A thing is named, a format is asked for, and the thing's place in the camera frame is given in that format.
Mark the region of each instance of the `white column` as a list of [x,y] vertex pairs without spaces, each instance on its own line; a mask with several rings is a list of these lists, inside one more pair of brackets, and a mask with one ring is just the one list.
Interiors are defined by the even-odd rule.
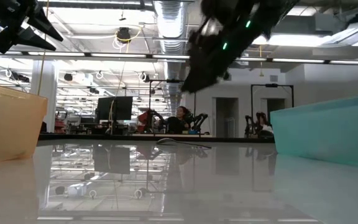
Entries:
[[40,87],[40,96],[48,98],[47,115],[44,122],[47,124],[48,132],[55,130],[56,94],[59,70],[53,61],[45,61],[41,76],[42,61],[35,60],[32,67],[31,91],[37,94]]
[[40,209],[46,208],[49,201],[50,168],[52,166],[53,146],[39,146],[32,157],[35,183]]

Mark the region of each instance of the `black robotic arm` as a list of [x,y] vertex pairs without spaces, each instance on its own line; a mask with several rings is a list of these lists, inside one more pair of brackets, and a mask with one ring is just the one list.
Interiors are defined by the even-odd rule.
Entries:
[[[270,38],[270,30],[283,19],[299,0],[237,0],[229,7],[227,0],[203,0],[206,16],[202,26],[189,38],[190,72],[181,90],[197,92],[223,78],[227,68],[260,35]],[[223,28],[218,34],[204,35],[207,21],[218,20]]]
[[36,35],[31,27],[24,29],[21,25],[27,23],[56,40],[63,37],[51,25],[43,8],[37,0],[0,0],[0,53],[6,53],[13,45],[23,44],[46,50],[56,50],[44,38]]

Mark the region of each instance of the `person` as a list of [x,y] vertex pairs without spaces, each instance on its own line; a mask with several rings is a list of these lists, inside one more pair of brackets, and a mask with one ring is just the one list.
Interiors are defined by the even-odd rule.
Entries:
[[266,114],[263,112],[256,113],[257,121],[256,121],[256,133],[260,133],[261,131],[268,131],[273,133],[272,125],[267,121]]
[[190,129],[190,123],[186,120],[186,116],[190,114],[190,111],[184,106],[177,108],[177,115],[167,119],[167,133],[182,134],[184,131]]

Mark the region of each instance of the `ceiling duct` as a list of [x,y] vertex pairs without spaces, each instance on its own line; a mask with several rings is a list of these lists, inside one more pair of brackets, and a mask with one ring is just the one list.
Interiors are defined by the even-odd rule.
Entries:
[[[187,3],[179,1],[154,1],[157,13],[157,26],[159,36],[169,38],[160,42],[162,52],[169,55],[182,55],[185,43],[180,39],[185,33],[186,7]],[[166,79],[184,80],[185,73],[181,72],[182,63],[164,62],[164,75]],[[181,94],[177,85],[167,83],[166,91],[169,94],[170,109],[172,112],[180,104]]]

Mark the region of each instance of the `hanging cable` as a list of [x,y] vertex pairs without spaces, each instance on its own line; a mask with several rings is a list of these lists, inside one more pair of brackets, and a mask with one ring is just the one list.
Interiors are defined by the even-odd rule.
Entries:
[[[112,99],[112,102],[111,102],[111,105],[110,105],[110,112],[109,112],[109,120],[110,121],[112,121],[112,106],[114,104],[114,101],[116,100],[116,97],[117,97],[118,93],[119,93],[119,89],[120,89],[121,81],[122,81],[122,75],[124,74],[125,64],[126,64],[126,62],[124,62],[124,65],[122,66],[122,72],[121,72],[121,76],[119,78],[117,92],[116,92],[116,95],[114,96],[114,98]],[[113,125],[113,123],[111,123],[110,135],[112,135],[112,125]]]
[[[47,0],[47,19],[49,15],[49,0]],[[45,34],[44,41],[47,41],[47,34]],[[42,62],[41,62],[41,72],[40,72],[40,80],[38,84],[37,95],[40,95],[41,91],[41,83],[42,83],[42,75],[44,74],[44,63],[45,63],[45,55],[47,54],[47,50],[44,50],[44,54],[42,55]]]

